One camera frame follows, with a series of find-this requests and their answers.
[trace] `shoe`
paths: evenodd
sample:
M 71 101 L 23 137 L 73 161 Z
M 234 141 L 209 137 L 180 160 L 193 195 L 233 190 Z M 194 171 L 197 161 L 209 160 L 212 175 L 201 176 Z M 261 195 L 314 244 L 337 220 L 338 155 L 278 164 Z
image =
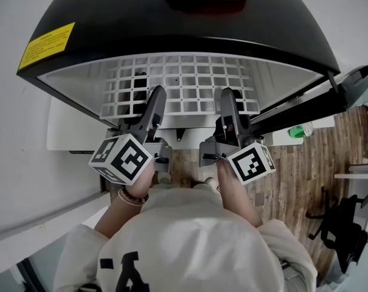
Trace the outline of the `shoe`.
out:
M 218 181 L 215 178 L 207 178 L 204 181 L 204 184 L 207 184 L 208 186 L 211 186 L 213 191 L 215 191 L 217 193 L 220 193 L 220 188 L 219 188 L 219 185 L 218 185 Z
M 172 177 L 167 172 L 158 172 L 157 173 L 158 184 L 171 184 Z

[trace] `sweatshirt sleeve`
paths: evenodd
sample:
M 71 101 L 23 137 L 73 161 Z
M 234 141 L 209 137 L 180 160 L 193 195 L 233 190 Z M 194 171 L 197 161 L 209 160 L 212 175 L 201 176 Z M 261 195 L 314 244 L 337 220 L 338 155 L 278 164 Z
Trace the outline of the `sweatshirt sleeve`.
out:
M 269 249 L 280 261 L 286 261 L 292 269 L 283 270 L 285 291 L 315 291 L 318 272 L 307 250 L 285 224 L 279 220 L 271 220 L 258 227 L 258 231 Z
M 108 240 L 85 225 L 70 231 L 55 273 L 53 291 L 78 291 L 82 285 L 94 282 L 99 253 Z

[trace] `yellow warning label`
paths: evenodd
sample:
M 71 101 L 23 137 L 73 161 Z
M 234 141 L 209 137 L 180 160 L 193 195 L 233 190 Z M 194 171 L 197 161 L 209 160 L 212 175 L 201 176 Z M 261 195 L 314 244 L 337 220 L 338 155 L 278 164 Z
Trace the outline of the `yellow warning label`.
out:
M 41 60 L 42 58 L 62 52 L 66 47 L 66 43 L 68 43 L 74 24 L 75 23 L 68 24 L 32 40 L 27 45 L 19 69 Z

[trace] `white wire rack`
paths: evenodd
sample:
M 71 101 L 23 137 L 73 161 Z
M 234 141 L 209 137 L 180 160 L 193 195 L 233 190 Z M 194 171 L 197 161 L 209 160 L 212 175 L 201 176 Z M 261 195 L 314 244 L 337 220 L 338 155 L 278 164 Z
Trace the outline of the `white wire rack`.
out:
M 165 88 L 165 116 L 220 113 L 220 94 L 239 93 L 240 114 L 258 114 L 249 60 L 208 53 L 153 53 L 107 62 L 101 119 L 140 116 L 157 85 Z

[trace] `pants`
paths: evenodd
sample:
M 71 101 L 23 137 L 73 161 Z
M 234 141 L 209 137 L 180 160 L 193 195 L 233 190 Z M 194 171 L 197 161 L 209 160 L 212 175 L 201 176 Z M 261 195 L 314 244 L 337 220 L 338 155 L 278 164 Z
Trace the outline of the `pants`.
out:
M 177 188 L 177 187 L 171 181 L 169 181 L 167 179 L 163 179 L 161 181 L 161 183 L 155 184 L 151 189 L 155 189 L 155 188 L 170 189 L 170 188 Z M 212 187 L 210 185 L 207 185 L 207 184 L 204 184 L 204 183 L 195 185 L 193 187 L 193 189 L 210 190 L 211 192 L 214 192 L 214 190 L 212 189 Z

